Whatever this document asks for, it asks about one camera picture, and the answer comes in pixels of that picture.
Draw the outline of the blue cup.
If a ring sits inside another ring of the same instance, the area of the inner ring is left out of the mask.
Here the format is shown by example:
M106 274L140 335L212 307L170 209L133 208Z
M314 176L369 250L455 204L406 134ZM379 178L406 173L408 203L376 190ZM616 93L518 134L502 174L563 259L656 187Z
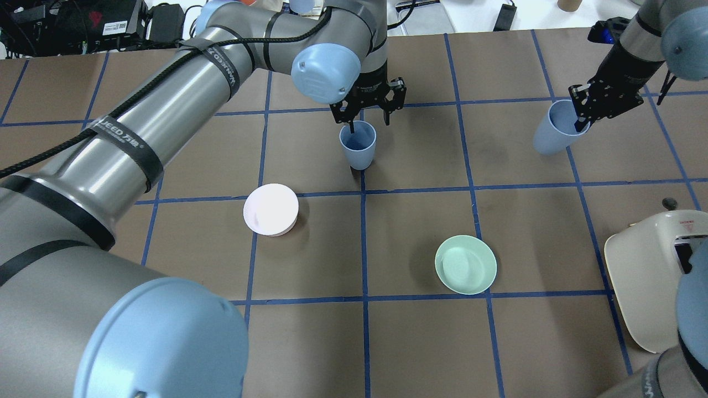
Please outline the blue cup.
M572 100L563 99L552 103L534 133L534 149L542 155L565 151L567 146L572 145L591 128L591 123L587 123L581 130L577 130L576 122L577 115Z
M354 170L365 170L373 162L377 144L377 132L366 121L356 120L356 133L351 134L348 124L339 132L339 142L349 166Z

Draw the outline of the black power adapter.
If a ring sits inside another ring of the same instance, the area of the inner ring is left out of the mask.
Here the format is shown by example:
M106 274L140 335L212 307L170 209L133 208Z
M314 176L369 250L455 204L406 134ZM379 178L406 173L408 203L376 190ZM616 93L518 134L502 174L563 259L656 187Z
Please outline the black power adapter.
M501 5L493 31L509 31L512 28L516 16L517 7L515 3L504 3Z

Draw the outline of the cream white toaster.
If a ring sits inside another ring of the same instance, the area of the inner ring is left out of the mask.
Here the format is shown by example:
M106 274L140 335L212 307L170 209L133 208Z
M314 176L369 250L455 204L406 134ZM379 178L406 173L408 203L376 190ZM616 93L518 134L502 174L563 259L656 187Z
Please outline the cream white toaster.
M613 234L603 249L610 281L630 336L661 353L678 343L676 295L689 259L706 240L703 211L665 211Z

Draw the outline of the green bowl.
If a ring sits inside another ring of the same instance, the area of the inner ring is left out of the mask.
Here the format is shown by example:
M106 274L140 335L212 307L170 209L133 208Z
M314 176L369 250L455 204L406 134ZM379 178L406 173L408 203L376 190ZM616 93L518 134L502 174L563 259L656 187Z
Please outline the green bowl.
M498 264L494 252L474 236L447 238L438 247L434 264L440 282L461 295L483 293L497 277Z

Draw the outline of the black electronics box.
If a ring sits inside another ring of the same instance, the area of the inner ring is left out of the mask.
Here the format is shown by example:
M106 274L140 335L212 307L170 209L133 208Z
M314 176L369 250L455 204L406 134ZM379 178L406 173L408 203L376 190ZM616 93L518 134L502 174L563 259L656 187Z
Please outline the black electronics box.
M17 56L86 55L134 47L145 1L3 1L2 44Z

